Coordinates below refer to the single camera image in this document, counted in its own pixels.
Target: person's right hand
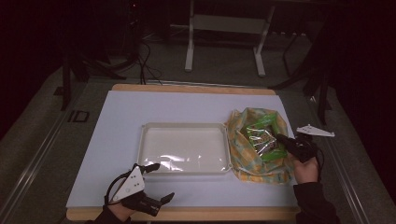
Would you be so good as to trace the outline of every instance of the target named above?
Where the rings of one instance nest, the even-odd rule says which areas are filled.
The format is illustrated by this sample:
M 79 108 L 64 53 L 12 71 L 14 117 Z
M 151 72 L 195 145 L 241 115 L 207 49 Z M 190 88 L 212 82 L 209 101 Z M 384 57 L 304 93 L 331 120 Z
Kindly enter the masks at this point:
M 318 182 L 318 161 L 315 157 L 301 163 L 289 153 L 289 159 L 294 165 L 294 176 L 298 184 Z

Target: floor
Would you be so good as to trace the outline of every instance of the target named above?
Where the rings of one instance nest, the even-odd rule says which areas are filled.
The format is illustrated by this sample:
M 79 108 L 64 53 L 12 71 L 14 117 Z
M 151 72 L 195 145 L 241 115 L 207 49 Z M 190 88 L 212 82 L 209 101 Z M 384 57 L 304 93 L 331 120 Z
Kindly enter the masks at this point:
M 241 36 L 206 32 L 197 36 L 193 70 L 186 73 L 186 36 L 185 29 L 175 28 L 168 42 L 155 34 L 144 37 L 147 45 L 142 46 L 140 52 L 143 58 L 148 57 L 144 70 L 147 83 L 262 88 L 288 78 L 281 55 L 290 39 L 283 35 L 270 35 L 265 42 L 262 56 L 266 77 L 256 75 L 251 49 L 255 42 Z M 310 43 L 304 36 L 298 38 L 288 52 L 291 69 L 298 66 L 309 47 Z M 122 60 L 121 57 L 111 59 L 113 63 Z M 138 64 L 133 64 L 117 73 L 127 77 L 122 82 L 139 83 L 140 71 Z M 87 83 L 73 80 L 72 101 L 65 111 L 60 110 L 62 97 L 53 94 L 62 86 L 62 68 L 49 76 L 0 143 L 2 223 L 72 223 L 65 217 L 65 204 L 106 99 L 103 90 L 110 90 L 113 84 L 120 82 L 93 70 L 91 72 Z M 303 85 L 304 80 L 288 87 L 288 90 L 301 94 Z M 348 136 L 348 141 L 341 137 L 334 143 L 337 148 L 348 148 L 342 152 L 341 160 L 364 208 L 361 213 L 353 214 L 346 196 L 337 195 L 332 199 L 342 202 L 337 205 L 337 212 L 344 223 L 361 223 L 362 220 L 365 220 L 362 223 L 391 223 L 396 220 L 394 204 L 367 159 L 364 147 L 337 102 L 333 89 L 329 91 L 328 100 L 332 110 L 326 112 L 327 128 Z M 69 122 L 73 110 L 90 111 L 90 119 L 85 123 Z M 370 184 L 360 184 L 368 178 Z

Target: person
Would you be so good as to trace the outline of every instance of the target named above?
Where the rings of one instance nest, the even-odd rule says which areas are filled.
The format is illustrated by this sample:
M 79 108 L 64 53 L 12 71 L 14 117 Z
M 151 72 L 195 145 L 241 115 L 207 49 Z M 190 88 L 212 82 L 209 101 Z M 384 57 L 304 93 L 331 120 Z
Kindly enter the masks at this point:
M 301 163 L 289 154 L 294 165 L 294 176 L 297 185 L 293 186 L 294 195 L 301 212 L 296 215 L 297 224 L 316 223 L 341 223 L 336 215 L 335 207 L 328 202 L 323 195 L 323 186 L 318 182 L 319 170 L 316 158 Z M 131 223 L 130 216 L 136 211 L 115 203 L 104 206 L 103 212 L 95 221 L 87 221 L 86 224 L 123 224 Z

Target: plastic bag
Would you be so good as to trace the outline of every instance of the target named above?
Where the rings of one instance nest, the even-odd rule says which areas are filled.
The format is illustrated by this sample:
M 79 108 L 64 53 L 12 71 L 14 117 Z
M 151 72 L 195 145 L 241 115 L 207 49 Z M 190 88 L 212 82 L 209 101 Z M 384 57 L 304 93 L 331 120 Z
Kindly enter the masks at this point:
M 274 142 L 277 133 L 288 136 L 287 124 L 277 111 L 251 107 L 242 113 L 235 110 L 227 122 L 227 132 L 233 172 L 240 180 L 284 184 L 292 179 L 286 149 Z

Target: clear plastic tray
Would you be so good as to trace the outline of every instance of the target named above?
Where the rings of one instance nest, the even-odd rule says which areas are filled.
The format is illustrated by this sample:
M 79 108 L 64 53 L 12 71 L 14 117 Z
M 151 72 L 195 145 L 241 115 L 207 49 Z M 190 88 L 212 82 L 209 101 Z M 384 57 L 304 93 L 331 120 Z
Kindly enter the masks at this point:
M 152 174 L 225 174 L 232 168 L 227 131 L 221 123 L 147 123 L 140 165 L 159 163 Z

